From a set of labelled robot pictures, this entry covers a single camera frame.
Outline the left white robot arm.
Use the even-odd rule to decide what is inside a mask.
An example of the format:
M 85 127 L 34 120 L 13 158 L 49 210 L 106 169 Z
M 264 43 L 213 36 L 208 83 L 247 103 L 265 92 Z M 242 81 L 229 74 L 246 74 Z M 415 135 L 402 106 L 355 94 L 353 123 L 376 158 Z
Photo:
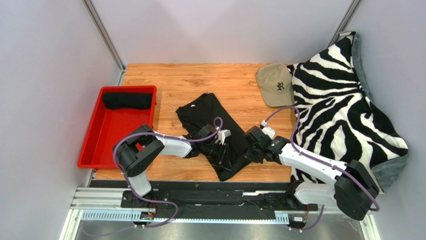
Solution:
M 143 197 L 152 189 L 146 170 L 157 156 L 194 158 L 204 155 L 213 167 L 231 171 L 229 145 L 225 142 L 230 135 L 230 130 L 207 124 L 188 135 L 170 136 L 144 124 L 119 141 L 112 156 L 132 189 Z

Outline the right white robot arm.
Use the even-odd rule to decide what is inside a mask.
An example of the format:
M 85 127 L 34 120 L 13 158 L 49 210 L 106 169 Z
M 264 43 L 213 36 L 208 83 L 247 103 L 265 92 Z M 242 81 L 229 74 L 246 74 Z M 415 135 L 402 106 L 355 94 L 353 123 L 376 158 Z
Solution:
M 361 162 L 329 159 L 274 134 L 268 126 L 253 126 L 246 131 L 243 136 L 250 146 L 244 157 L 254 163 L 268 161 L 292 167 L 319 180 L 320 183 L 297 180 L 290 185 L 287 194 L 301 204 L 337 207 L 357 221 L 377 205 L 380 189 Z

